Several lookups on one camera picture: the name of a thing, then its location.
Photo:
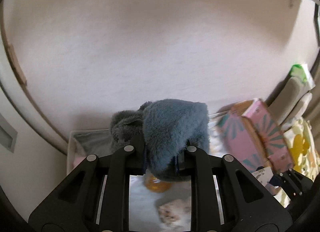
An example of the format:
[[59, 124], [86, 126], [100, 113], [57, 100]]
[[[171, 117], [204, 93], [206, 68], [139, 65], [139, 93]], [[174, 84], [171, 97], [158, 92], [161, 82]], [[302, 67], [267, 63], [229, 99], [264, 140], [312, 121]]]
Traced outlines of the brown hedgehog plush toy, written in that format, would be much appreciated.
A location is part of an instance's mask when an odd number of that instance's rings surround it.
[[145, 187], [155, 193], [163, 193], [168, 191], [172, 184], [169, 182], [161, 181], [156, 178], [149, 170], [146, 170], [146, 174], [144, 175], [144, 185]]

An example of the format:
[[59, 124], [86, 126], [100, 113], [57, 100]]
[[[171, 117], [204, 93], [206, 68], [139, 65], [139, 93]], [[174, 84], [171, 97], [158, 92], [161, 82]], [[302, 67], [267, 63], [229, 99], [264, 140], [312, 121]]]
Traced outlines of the blue-grey plush cloth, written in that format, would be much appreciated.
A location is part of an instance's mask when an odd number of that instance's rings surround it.
[[177, 169], [178, 156], [187, 145], [209, 152], [209, 114], [205, 103], [178, 99], [148, 101], [138, 110], [123, 110], [112, 116], [109, 131], [112, 152], [143, 135], [149, 171], [165, 182], [190, 178]]

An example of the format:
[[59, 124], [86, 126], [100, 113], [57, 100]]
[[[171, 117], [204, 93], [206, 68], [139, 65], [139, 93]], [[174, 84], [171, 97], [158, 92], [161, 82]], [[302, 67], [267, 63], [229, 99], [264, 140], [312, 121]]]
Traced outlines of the yellow flower bedsheet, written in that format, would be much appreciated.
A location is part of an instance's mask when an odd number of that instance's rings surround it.
[[311, 125], [304, 118], [284, 132], [287, 147], [293, 159], [293, 170], [315, 180], [319, 174], [319, 154], [311, 132]]

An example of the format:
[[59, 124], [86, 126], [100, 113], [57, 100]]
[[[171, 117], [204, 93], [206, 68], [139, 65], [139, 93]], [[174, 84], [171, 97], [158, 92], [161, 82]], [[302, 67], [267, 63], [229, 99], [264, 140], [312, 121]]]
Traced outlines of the white cat paw toy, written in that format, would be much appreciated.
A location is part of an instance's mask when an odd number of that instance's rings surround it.
[[189, 231], [191, 226], [191, 197], [175, 199], [158, 208], [164, 231]]

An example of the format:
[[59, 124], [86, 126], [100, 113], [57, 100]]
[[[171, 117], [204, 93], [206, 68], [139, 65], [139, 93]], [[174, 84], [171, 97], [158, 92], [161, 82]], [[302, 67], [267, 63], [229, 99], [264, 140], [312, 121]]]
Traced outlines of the white pillow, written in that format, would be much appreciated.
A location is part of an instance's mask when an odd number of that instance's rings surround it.
[[293, 110], [290, 112], [290, 114], [287, 116], [287, 118], [284, 120], [284, 122], [281, 124], [281, 130], [287, 131], [290, 129], [296, 121], [298, 121], [302, 115], [305, 113], [305, 111], [308, 108], [308, 105], [310, 101], [312, 100], [312, 93], [308, 92], [305, 95], [303, 95], [300, 100], [297, 102]]

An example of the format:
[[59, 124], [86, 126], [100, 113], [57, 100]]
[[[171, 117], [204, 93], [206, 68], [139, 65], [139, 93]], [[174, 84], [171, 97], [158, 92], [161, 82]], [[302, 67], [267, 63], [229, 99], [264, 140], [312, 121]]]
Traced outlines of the pink patterned cardboard box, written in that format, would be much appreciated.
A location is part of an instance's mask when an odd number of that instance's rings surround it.
[[281, 173], [294, 166], [283, 132], [261, 99], [234, 104], [217, 126], [227, 153], [249, 172], [270, 167]]

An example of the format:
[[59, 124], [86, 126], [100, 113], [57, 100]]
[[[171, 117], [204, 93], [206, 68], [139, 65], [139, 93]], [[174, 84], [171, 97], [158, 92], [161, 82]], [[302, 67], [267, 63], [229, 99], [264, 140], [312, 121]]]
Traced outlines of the green white tissue pack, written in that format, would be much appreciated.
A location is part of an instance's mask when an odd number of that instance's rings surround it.
[[294, 64], [290, 69], [290, 76], [297, 77], [309, 90], [313, 89], [316, 84], [308, 69], [308, 64]]

